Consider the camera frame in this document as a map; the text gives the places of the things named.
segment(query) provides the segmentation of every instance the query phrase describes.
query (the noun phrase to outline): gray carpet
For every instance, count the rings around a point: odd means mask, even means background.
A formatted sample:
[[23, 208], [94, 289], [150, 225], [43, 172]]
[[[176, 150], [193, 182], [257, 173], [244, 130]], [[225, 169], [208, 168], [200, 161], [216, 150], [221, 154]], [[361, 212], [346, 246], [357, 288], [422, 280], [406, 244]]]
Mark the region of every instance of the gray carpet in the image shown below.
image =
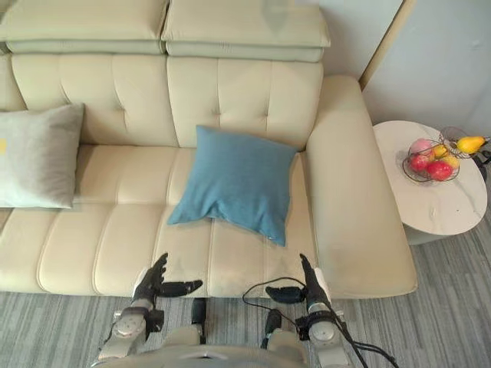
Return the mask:
[[[420, 281], [416, 292], [335, 303], [344, 310], [353, 337], [391, 352], [401, 368], [491, 367], [491, 212], [466, 234], [411, 249]], [[0, 293], [0, 367], [89, 366], [107, 336], [113, 311], [127, 302]], [[160, 301], [160, 307], [166, 324], [162, 334], [149, 339], [147, 349], [158, 347], [168, 330], [190, 322], [191, 300]], [[279, 308], [292, 318], [304, 312], [301, 305]], [[258, 346], [265, 316], [264, 310], [240, 300], [212, 299], [208, 341]], [[365, 356], [370, 367], [389, 367], [371, 353]]]

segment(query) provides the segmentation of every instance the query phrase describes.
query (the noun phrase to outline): tufted backrest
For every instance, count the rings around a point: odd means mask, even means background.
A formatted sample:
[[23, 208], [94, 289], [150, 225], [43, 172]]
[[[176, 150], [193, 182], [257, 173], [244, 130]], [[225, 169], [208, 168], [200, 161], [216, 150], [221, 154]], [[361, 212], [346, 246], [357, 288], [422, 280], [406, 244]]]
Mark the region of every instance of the tufted backrest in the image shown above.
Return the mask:
[[163, 55], [14, 54], [12, 72], [29, 110], [85, 104], [82, 143], [177, 144]]
[[196, 125], [305, 145], [317, 113], [321, 64], [169, 57], [167, 70], [181, 146], [196, 146]]
[[196, 125], [207, 125], [303, 148], [322, 82], [319, 63], [121, 54], [0, 58], [0, 110], [84, 103], [82, 143], [195, 147]]

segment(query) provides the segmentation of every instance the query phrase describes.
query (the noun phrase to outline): black cable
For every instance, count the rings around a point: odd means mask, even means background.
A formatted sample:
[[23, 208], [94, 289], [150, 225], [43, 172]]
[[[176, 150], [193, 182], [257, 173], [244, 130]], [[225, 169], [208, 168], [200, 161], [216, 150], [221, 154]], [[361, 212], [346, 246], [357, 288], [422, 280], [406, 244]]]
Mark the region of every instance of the black cable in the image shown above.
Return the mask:
[[[280, 281], [280, 280], [291, 280], [291, 281], [296, 281], [298, 282], [301, 286], [305, 287], [305, 284], [303, 282], [301, 282], [300, 280], [297, 280], [296, 278], [289, 278], [289, 277], [283, 277], [283, 278], [275, 278], [274, 280], [270, 280], [270, 281], [267, 281], [267, 282], [262, 282], [261, 284], [256, 284], [256, 285], [253, 285], [251, 286], [243, 295], [242, 295], [242, 301], [244, 303], [246, 303], [247, 305], [252, 305], [253, 307], [259, 307], [259, 308], [263, 308], [263, 309], [267, 309], [268, 311], [272, 311], [273, 309], [275, 308], [270, 308], [270, 307], [266, 307], [265, 305], [261, 305], [261, 304], [255, 304], [255, 303], [250, 303], [248, 301], [246, 301], [246, 295], [248, 293], [251, 292], [252, 289], [254, 288], [257, 288], [258, 286], [264, 286], [264, 285], [267, 285], [267, 284], [271, 284], [273, 282], [276, 282], [276, 281]], [[299, 329], [298, 329], [298, 326], [297, 324], [291, 320], [290, 318], [286, 317], [280, 310], [278, 310], [278, 312], [282, 315], [282, 317], [284, 317], [287, 321], [289, 321], [291, 324], [293, 324], [293, 326], [295, 326], [295, 329], [297, 331], [297, 334], [299, 332]]]
[[[248, 301], [246, 301], [246, 295], [254, 288], [257, 288], [259, 286], [264, 286], [264, 285], [267, 285], [267, 284], [271, 284], [273, 282], [276, 282], [276, 281], [280, 281], [280, 280], [291, 280], [291, 281], [295, 281], [295, 282], [298, 282], [301, 286], [305, 287], [305, 284], [303, 282], [301, 282], [300, 280], [297, 280], [296, 278], [290, 278], [290, 277], [282, 277], [282, 278], [275, 278], [274, 280], [270, 280], [270, 281], [266, 281], [266, 282], [262, 282], [260, 284], [255, 284], [253, 286], [251, 286], [243, 295], [242, 295], [242, 301], [245, 303], [245, 304], [248, 304], [248, 305], [251, 305], [253, 307], [260, 307], [260, 308], [264, 308], [268, 311], [272, 311], [274, 308], [270, 308], [270, 307], [266, 307], [264, 305], [261, 305], [261, 304], [254, 304], [254, 303], [250, 303]], [[362, 343], [360, 341], [356, 341], [356, 340], [353, 340], [353, 337], [351, 337], [351, 334], [350, 332], [348, 331], [348, 326], [345, 322], [343, 322], [341, 320], [341, 318], [336, 314], [336, 311], [332, 308], [331, 304], [325, 304], [326, 307], [329, 309], [329, 312], [331, 312], [332, 316], [334, 317], [334, 325], [338, 328], [339, 332], [341, 332], [341, 334], [343, 335], [343, 337], [346, 339], [346, 341], [351, 345], [351, 348], [353, 349], [354, 353], [356, 354], [357, 358], [360, 360], [360, 363], [361, 365], [363, 366], [363, 368], [368, 368], [368, 365], [367, 365], [367, 362], [365, 362], [363, 356], [361, 355], [361, 352], [360, 350], [363, 350], [363, 351], [369, 351], [371, 353], [377, 353], [377, 354], [380, 354], [381, 356], [383, 356], [387, 361], [389, 361], [390, 364], [392, 364], [392, 366], [394, 368], [400, 368], [398, 365], [397, 365], [397, 362], [396, 362], [396, 359], [391, 356], [389, 353], [387, 353], [384, 349], [382, 349], [381, 347], [378, 347], [376, 345], [373, 345], [371, 343]], [[291, 320], [290, 318], [286, 317], [281, 311], [279, 312], [282, 317], [284, 317], [286, 320], [288, 320], [290, 323], [292, 323], [294, 326], [295, 326], [295, 329], [297, 330], [297, 333], [299, 332], [299, 328], [298, 328], [298, 325], [296, 324], [296, 322], [294, 322], [293, 320]]]

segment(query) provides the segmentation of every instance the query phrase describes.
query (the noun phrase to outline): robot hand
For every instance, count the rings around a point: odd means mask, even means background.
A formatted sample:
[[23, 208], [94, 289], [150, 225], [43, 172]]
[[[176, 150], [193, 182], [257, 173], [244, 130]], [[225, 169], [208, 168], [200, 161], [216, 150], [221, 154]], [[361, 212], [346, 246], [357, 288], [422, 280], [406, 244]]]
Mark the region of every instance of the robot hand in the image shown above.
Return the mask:
[[192, 293], [203, 285], [201, 280], [163, 282], [167, 256], [168, 253], [164, 253], [146, 272], [142, 281], [135, 288], [133, 301], [146, 299], [155, 307], [157, 297], [182, 297]]

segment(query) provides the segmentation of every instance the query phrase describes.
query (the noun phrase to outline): red apple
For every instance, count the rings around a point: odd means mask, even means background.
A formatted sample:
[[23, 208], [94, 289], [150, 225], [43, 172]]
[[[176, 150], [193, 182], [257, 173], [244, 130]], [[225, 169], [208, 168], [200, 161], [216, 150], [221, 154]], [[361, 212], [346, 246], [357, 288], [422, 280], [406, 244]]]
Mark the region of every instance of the red apple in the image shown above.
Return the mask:
[[430, 157], [426, 155], [414, 155], [409, 158], [409, 165], [411, 169], [417, 173], [425, 170], [430, 162]]
[[453, 167], [444, 161], [435, 161], [427, 166], [431, 179], [442, 182], [452, 176]]

